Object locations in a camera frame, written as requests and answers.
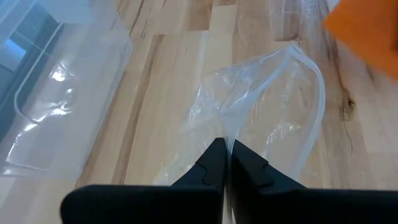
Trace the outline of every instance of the wooden surface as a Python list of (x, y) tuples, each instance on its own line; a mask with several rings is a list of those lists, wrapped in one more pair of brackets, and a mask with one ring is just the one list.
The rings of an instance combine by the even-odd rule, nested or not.
[(29, 182), (21, 197), (30, 204), (12, 201), (1, 215), (14, 213), (13, 223), (57, 223), (59, 203), (74, 187), (173, 181), (189, 167), (168, 173), (165, 166), (194, 161), (189, 153), (205, 147), (176, 146), (183, 142), (178, 131), (201, 79), (291, 40), (320, 67), (326, 87), (325, 117), (301, 183), (397, 190), (397, 83), (321, 27), (310, 29), (308, 23), (320, 24), (336, 4), (313, 2), (303, 16), (294, 13), (306, 12), (294, 0), (117, 0), (135, 49), (85, 170), (77, 183)]

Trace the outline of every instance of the orange cloth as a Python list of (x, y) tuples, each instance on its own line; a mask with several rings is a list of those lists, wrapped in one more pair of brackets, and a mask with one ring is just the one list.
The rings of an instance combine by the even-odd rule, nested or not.
[(398, 0), (342, 0), (323, 25), (359, 58), (398, 79)]

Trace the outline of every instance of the transparent plastic container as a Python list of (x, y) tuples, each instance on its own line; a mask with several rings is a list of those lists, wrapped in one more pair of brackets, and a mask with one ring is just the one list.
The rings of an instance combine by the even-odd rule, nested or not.
[(132, 53), (111, 0), (0, 0), (0, 174), (78, 177)]

